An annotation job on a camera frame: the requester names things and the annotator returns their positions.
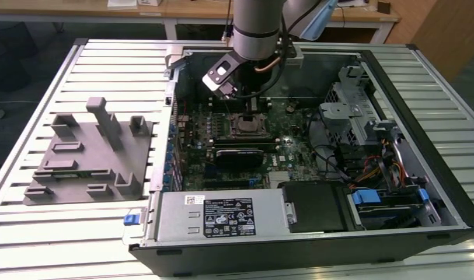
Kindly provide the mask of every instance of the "blue latch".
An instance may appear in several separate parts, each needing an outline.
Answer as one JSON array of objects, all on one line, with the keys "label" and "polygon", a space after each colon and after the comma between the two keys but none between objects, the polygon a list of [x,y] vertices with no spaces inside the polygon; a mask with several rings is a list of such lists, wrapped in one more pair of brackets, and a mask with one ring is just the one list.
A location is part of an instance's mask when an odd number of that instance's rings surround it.
[{"label": "blue latch", "polygon": [[137,226],[141,224],[141,214],[129,214],[125,216],[123,225]]},{"label": "blue latch", "polygon": [[430,200],[430,195],[423,188],[419,188],[418,192],[419,192],[419,196],[422,198],[422,201],[426,202],[427,200]]},{"label": "blue latch", "polygon": [[258,178],[251,178],[250,179],[250,187],[253,188],[254,187],[254,185],[258,183]]},{"label": "blue latch", "polygon": [[377,190],[359,190],[351,194],[355,205],[362,203],[381,203],[381,197]]}]

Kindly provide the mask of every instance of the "motherboard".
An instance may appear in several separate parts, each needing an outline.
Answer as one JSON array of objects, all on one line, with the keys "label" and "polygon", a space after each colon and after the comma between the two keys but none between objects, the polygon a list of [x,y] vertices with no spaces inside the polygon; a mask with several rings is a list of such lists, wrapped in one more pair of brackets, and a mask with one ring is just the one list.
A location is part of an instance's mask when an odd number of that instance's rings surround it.
[{"label": "motherboard", "polygon": [[[210,99],[190,113],[181,109],[183,190],[274,188],[283,181],[319,180],[305,136],[313,109],[299,109],[294,100],[267,100],[266,112],[245,116],[230,103],[219,102],[219,108]],[[221,153],[237,149],[245,149],[247,156],[219,160]]]}]

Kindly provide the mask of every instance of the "black plastic cover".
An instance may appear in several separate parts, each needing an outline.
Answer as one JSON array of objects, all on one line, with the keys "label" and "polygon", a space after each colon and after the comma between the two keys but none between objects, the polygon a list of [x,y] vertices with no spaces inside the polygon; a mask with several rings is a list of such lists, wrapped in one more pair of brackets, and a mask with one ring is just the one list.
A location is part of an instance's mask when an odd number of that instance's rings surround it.
[{"label": "black plastic cover", "polygon": [[361,230],[355,225],[347,201],[350,188],[341,182],[294,181],[278,185],[285,191],[285,201],[294,204],[298,232],[347,232]]}]

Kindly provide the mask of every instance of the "barcode sticker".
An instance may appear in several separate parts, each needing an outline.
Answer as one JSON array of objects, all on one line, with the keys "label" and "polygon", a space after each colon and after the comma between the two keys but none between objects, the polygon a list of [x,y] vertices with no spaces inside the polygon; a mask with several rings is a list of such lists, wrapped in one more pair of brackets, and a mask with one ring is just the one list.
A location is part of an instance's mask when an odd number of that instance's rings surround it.
[{"label": "barcode sticker", "polygon": [[185,204],[205,204],[205,195],[186,195],[185,196]]}]

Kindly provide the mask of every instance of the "sticker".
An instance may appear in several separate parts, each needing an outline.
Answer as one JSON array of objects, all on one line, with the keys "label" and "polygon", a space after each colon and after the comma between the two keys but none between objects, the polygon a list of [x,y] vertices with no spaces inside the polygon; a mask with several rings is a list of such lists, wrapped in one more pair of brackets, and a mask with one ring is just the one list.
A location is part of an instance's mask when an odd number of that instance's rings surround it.
[{"label": "sticker", "polygon": [[185,196],[185,204],[205,204],[205,195],[186,195]]},{"label": "sticker", "polygon": [[207,238],[257,235],[253,199],[205,200],[205,230]]},{"label": "sticker", "polygon": [[141,16],[161,16],[161,13],[141,13]]}]

